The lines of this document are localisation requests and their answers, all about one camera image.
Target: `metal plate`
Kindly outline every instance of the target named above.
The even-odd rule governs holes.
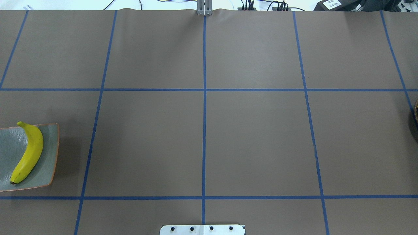
[[[245,235],[245,225],[165,225],[160,235]]]

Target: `white surface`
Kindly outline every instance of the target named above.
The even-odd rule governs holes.
[[[160,235],[245,235],[245,225],[166,225],[160,230]]]
[[[112,0],[0,0],[0,10],[26,10],[32,8],[33,10],[103,10]],[[289,7],[302,8],[306,11],[314,10],[317,2],[320,0],[285,0]],[[157,0],[141,0],[143,10],[182,10],[182,9],[196,9],[196,2],[189,2],[183,0],[174,0],[170,2],[159,2]],[[401,3],[405,6],[399,7],[402,11],[406,8],[412,12],[418,12],[418,7],[415,3]],[[259,0],[254,0],[254,7],[257,10],[267,10],[270,3]],[[241,7],[241,0],[212,0],[212,9],[228,9],[237,10]],[[140,9],[139,0],[115,0],[108,10],[119,10],[123,8]]]
[[[342,4],[338,0],[328,0],[324,2],[324,5],[328,10],[334,9],[338,6],[341,6]]]

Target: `metal bracket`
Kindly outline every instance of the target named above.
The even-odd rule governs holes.
[[[165,225],[160,235],[245,235],[245,225]]]
[[[198,15],[212,15],[212,0],[197,0]]]

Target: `black device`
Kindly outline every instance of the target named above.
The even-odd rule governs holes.
[[[314,11],[352,11],[362,0],[322,0]]]
[[[314,11],[400,11],[400,2],[401,0],[322,0],[316,4]]]

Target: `electrical cable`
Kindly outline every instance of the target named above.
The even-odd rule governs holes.
[[[280,2],[279,1],[272,1],[272,2],[270,2],[270,5],[268,6],[267,10],[270,9],[270,7],[273,3],[277,3],[277,8],[279,8]]]
[[[172,1],[175,1],[175,0],[157,0],[157,1],[159,1],[159,2],[172,2]],[[181,2],[174,2],[174,3],[183,3],[183,2],[196,2],[197,0],[183,0],[183,1],[181,1]]]
[[[288,9],[292,9],[292,8],[283,8],[282,10],[288,10]],[[302,8],[295,8],[295,9],[299,9],[299,10],[305,11],[305,10],[304,10],[304,9],[302,9]]]
[[[110,3],[109,3],[109,5],[107,5],[107,7],[105,7],[103,10],[106,10],[113,2],[114,2],[115,0],[112,0]],[[141,2],[141,0],[139,0],[139,4],[141,5],[141,10],[142,10],[142,2]]]
[[[115,0],[112,0],[107,7],[105,7],[103,10],[106,10]]]
[[[231,0],[229,0],[229,2],[232,4],[232,9],[234,10],[235,9],[234,4],[232,3]]]
[[[392,3],[392,7],[390,8],[390,11],[393,11],[393,8],[394,8],[394,6],[395,6],[395,2],[396,2],[396,0],[393,0],[393,3]]]
[[[284,0],[282,1],[282,2],[279,2],[279,1],[268,1],[268,0],[257,0],[257,1],[261,1],[261,2],[268,2],[268,3],[270,3],[270,5],[268,6],[268,8],[267,8],[267,10],[269,10],[270,9],[270,7],[271,7],[271,5],[273,4],[273,3],[277,3],[277,10],[280,10],[280,11],[287,11],[287,10],[289,10],[289,9],[292,9],[292,8],[294,8],[294,7],[289,7],[289,4],[287,4]]]

